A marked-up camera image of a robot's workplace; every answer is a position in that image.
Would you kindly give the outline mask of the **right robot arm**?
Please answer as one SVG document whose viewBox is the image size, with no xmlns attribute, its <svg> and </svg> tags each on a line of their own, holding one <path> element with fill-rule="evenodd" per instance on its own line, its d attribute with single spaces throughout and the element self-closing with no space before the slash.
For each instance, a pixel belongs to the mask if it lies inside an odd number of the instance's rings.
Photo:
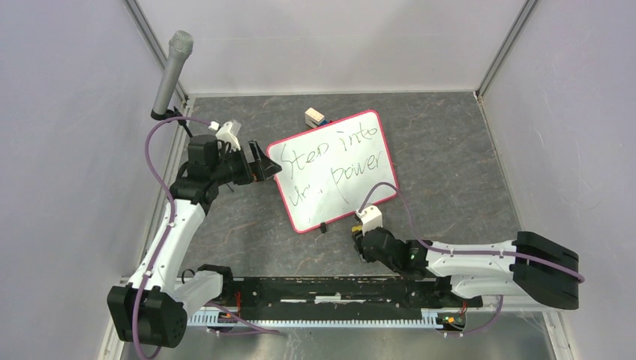
<svg viewBox="0 0 636 360">
<path fill-rule="evenodd" d="M 367 263 L 382 263 L 403 278 L 434 279 L 443 306 L 480 296 L 528 296 L 549 308 L 579 308 L 579 256 L 535 232 L 495 244 L 400 240 L 383 227 L 352 228 L 354 248 Z"/>
</svg>

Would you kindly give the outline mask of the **pink framed whiteboard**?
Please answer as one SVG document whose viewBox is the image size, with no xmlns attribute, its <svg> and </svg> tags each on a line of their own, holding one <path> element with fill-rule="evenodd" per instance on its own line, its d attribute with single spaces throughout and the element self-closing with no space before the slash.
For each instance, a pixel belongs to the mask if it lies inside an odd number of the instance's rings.
<svg viewBox="0 0 636 360">
<path fill-rule="evenodd" d="M 292 229 L 306 233 L 396 195 L 378 112 L 370 109 L 270 144 L 266 154 Z"/>
</svg>

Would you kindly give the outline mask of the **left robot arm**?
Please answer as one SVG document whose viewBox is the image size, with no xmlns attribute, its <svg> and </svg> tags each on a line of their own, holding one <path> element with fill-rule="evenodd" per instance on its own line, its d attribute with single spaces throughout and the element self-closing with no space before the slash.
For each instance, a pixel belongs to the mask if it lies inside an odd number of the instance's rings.
<svg viewBox="0 0 636 360">
<path fill-rule="evenodd" d="M 113 286 L 106 303 L 118 338 L 132 344 L 174 348 L 187 321 L 209 302 L 228 305 L 237 290 L 230 267 L 201 265 L 182 285 L 176 280 L 195 232 L 205 220 L 220 187 L 272 179 L 282 168 L 255 140 L 242 147 L 214 135 L 194 136 L 187 161 L 167 187 L 168 203 L 160 229 L 139 268 L 124 286 Z"/>
</svg>

